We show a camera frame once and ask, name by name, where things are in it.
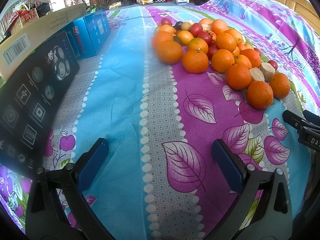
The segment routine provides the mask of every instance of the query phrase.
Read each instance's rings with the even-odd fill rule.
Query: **pile of fruit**
[[[218,73],[226,73],[226,81],[234,90],[247,88],[247,100],[257,109],[268,108],[273,98],[283,99],[290,91],[290,81],[274,60],[261,61],[261,52],[245,43],[245,37],[228,28],[225,21],[202,19],[172,22],[164,18],[158,23],[152,38],[152,47],[158,59],[165,64],[180,60],[184,69],[193,74],[207,70],[209,61]]]

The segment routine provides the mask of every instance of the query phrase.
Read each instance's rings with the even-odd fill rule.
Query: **blue gripper pad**
[[[97,175],[101,165],[109,153],[108,141],[99,138],[86,154],[91,154],[78,176],[77,188],[80,193],[88,190]]]
[[[219,140],[215,140],[212,144],[211,152],[213,158],[218,163],[223,176],[227,180],[231,190],[241,193],[244,188],[244,178],[243,174],[239,171],[234,161],[231,159],[231,155],[233,153],[228,149],[228,147],[224,144],[225,148],[221,145]]]
[[[303,111],[305,119],[317,126],[320,126],[320,117],[316,114],[309,112],[308,110]]]

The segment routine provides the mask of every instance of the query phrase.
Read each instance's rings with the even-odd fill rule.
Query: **tangerine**
[[[225,33],[228,33],[235,38],[237,46],[242,44],[242,41],[243,41],[242,34],[236,29],[228,29],[225,31]]]
[[[254,49],[245,49],[240,51],[241,55],[245,55],[251,62],[252,67],[260,67],[261,65],[261,58],[259,53],[256,52]]]
[[[210,20],[210,19],[208,19],[208,18],[204,18],[204,19],[202,19],[199,23],[200,23],[200,24],[211,25],[211,24],[212,24],[212,20]]]
[[[267,109],[273,101],[273,91],[267,82],[253,81],[247,89],[247,100],[257,109]]]
[[[235,38],[228,33],[218,34],[216,43],[219,49],[227,49],[230,52],[233,52],[237,46]]]
[[[181,39],[182,45],[188,45],[188,43],[194,38],[191,32],[180,31],[177,36]]]
[[[235,64],[245,65],[248,69],[252,68],[250,60],[245,55],[236,55]]]
[[[238,48],[238,46],[236,46],[236,49],[232,52],[233,56],[239,56],[240,55],[240,50]]]
[[[239,45],[237,45],[238,46],[238,48],[239,48],[239,50],[241,51],[241,50],[245,50],[245,49],[247,49],[246,47],[245,47],[245,45],[244,44],[239,44]]]
[[[161,25],[159,30],[163,31],[163,32],[168,32],[168,33],[171,33],[171,34],[175,33],[174,28],[172,26],[170,26],[170,25],[167,25],[167,24]]]
[[[188,49],[199,49],[203,51],[205,54],[208,53],[208,44],[201,38],[193,38],[189,43],[188,43]]]
[[[213,31],[207,31],[212,38],[212,43],[216,42],[217,35]]]
[[[272,88],[273,96],[276,99],[284,99],[290,91],[290,81],[283,73],[275,73],[269,80],[269,85]]]
[[[218,19],[212,22],[211,28],[212,31],[218,35],[219,33],[224,33],[226,30],[228,30],[228,25],[225,21]]]
[[[251,73],[245,65],[232,66],[227,70],[227,83],[235,90],[245,89],[251,83]]]
[[[225,73],[234,63],[235,58],[232,53],[226,49],[219,49],[211,58],[212,68],[220,73]]]
[[[207,55],[199,49],[188,50],[182,56],[182,65],[184,69],[192,74],[200,74],[207,70],[209,60]]]
[[[173,36],[168,33],[168,32],[164,32],[164,31],[159,31],[157,32],[151,40],[151,46],[153,49],[156,49],[156,47],[158,46],[158,44],[162,41],[173,41]]]
[[[175,41],[162,41],[156,48],[156,55],[161,62],[172,65],[181,60],[183,49]]]
[[[246,47],[246,49],[253,49],[254,50],[254,48],[250,44],[245,44],[244,46]]]

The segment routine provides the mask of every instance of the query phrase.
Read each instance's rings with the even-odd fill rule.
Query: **cardboard box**
[[[86,4],[63,8],[31,22],[0,44],[0,86],[33,51],[58,30],[86,15]]]
[[[39,46],[0,90],[0,163],[33,178],[49,130],[79,70],[65,31]]]
[[[10,25],[8,30],[10,31],[11,35],[13,35],[19,30],[21,30],[23,27],[25,27],[26,25],[38,19],[39,19],[39,16],[38,16],[37,10],[36,8],[33,8],[29,10],[27,13],[25,13],[24,15],[16,18],[15,21]]]
[[[97,55],[110,34],[104,9],[73,21],[64,30],[78,60]]]

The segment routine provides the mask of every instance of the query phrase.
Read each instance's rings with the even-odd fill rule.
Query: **red logo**
[[[72,29],[73,29],[73,33],[74,33],[75,35],[78,35],[78,34],[79,34],[79,31],[78,31],[78,27],[77,27],[77,26],[76,26],[76,27],[73,27]]]

